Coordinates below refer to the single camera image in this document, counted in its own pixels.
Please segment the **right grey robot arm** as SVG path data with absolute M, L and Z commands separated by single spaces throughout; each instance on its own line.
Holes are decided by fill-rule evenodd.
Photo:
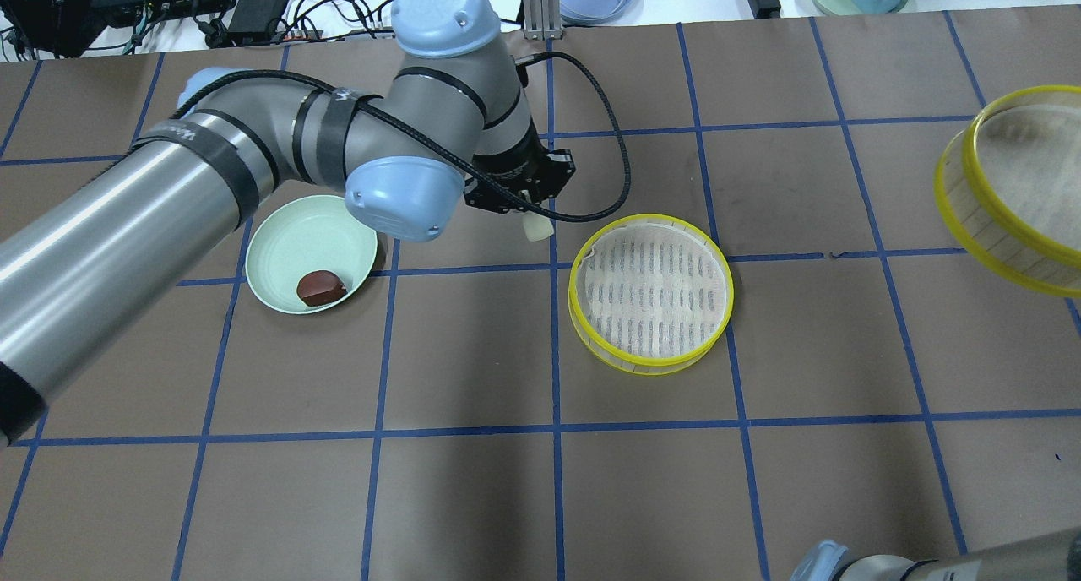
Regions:
M 877 554 L 855 557 L 822 541 L 796 566 L 791 580 L 1078 580 L 1080 528 L 1035 536 L 961 557 L 908 559 Z

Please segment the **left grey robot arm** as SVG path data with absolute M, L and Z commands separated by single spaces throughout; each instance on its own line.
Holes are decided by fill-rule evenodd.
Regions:
M 459 204 L 544 215 L 574 173 L 545 149 L 490 0 L 393 0 L 387 94 L 299 72 L 198 72 L 164 122 L 3 242 L 1 420 L 19 440 L 94 358 L 280 184 L 429 242 Z

